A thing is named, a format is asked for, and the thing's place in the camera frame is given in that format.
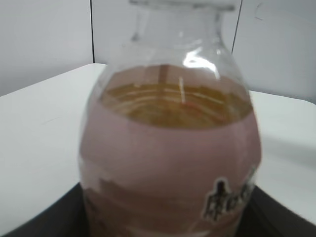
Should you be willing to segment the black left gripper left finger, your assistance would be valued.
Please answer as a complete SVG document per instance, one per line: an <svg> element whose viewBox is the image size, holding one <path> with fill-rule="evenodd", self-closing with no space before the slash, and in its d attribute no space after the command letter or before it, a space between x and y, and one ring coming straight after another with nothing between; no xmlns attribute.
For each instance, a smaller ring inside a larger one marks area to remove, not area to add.
<svg viewBox="0 0 316 237"><path fill-rule="evenodd" d="M82 188L76 184L58 201L4 237L87 237Z"/></svg>

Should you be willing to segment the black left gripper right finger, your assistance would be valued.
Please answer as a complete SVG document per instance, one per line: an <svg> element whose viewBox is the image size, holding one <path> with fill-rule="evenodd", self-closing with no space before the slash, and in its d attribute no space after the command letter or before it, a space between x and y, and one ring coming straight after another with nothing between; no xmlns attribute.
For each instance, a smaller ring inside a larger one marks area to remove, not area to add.
<svg viewBox="0 0 316 237"><path fill-rule="evenodd" d="M246 209L248 237L316 237L316 226L256 187Z"/></svg>

